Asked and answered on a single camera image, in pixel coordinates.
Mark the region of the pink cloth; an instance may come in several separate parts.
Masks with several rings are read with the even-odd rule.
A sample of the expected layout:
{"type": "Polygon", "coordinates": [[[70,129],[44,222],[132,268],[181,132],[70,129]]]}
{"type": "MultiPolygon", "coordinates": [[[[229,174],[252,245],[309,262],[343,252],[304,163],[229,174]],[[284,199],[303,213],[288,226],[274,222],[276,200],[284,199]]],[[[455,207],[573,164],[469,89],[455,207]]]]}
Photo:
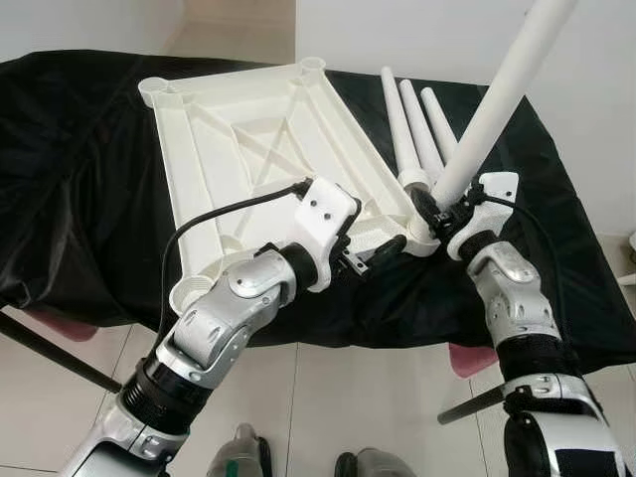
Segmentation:
{"type": "Polygon", "coordinates": [[[448,345],[451,372],[460,379],[477,376],[481,370],[497,363],[497,354],[492,347],[465,347],[448,345]]]}
{"type": "Polygon", "coordinates": [[[24,313],[37,322],[45,324],[50,330],[58,332],[60,336],[68,338],[72,342],[87,342],[94,338],[99,331],[99,327],[94,324],[82,323],[64,317],[56,312],[41,312],[41,310],[24,310],[24,313]]]}

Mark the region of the grey robot left foot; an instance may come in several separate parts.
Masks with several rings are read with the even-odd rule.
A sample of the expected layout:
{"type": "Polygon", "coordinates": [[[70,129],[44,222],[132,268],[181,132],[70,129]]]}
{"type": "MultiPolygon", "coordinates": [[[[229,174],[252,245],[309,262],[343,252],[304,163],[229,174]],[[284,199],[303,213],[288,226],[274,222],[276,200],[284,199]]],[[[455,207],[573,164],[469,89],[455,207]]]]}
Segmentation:
{"type": "Polygon", "coordinates": [[[271,445],[249,423],[240,423],[211,460],[206,477],[273,477],[271,445]]]}

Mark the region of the black tablecloth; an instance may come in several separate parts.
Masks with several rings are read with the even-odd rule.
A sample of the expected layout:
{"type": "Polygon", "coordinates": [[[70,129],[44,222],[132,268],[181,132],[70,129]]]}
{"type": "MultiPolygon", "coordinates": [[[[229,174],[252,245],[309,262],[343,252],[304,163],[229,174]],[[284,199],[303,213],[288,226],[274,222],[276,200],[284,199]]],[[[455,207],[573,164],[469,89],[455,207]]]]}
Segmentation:
{"type": "MultiPolygon", "coordinates": [[[[0,63],[0,306],[96,327],[158,323],[159,260],[174,231],[154,114],[142,79],[212,76],[242,61],[127,52],[32,52],[0,63]]],[[[559,292],[560,334],[582,371],[636,359],[633,317],[557,147],[523,100],[487,156],[521,177],[524,212],[504,228],[559,292]],[[550,276],[557,269],[557,276],[550,276]]],[[[400,255],[367,281],[300,295],[252,346],[490,345],[482,304],[444,253],[400,255]]]]}

